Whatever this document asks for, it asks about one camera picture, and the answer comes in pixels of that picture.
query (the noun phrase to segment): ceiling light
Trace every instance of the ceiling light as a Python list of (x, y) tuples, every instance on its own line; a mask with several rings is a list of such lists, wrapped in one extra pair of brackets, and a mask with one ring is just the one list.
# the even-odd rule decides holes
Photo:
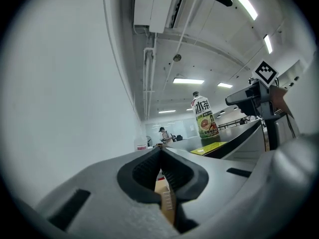
[(182, 79), (182, 78), (175, 78), (173, 83), (188, 83), (188, 84), (202, 84), (203, 80), (192, 80), (192, 79)]
[(253, 8), (249, 0), (238, 0), (238, 1), (245, 7), (245, 9), (248, 11), (248, 13), (253, 18), (253, 20), (255, 20), (258, 14), (256, 13), (255, 9)]
[(225, 87), (225, 88), (229, 88), (229, 89), (230, 89), (233, 85), (229, 85), (229, 84), (226, 84), (226, 83), (219, 83), (218, 86), (219, 86), (219, 87)]
[(176, 112), (176, 110), (171, 110), (171, 111), (161, 111), (159, 114), (164, 114), (164, 113), (173, 113)]
[(267, 45), (267, 49), (268, 49), (269, 54), (272, 53), (273, 48), (271, 47), (270, 39), (269, 39), (269, 36), (267, 34), (265, 35), (264, 40), (265, 40), (265, 43)]

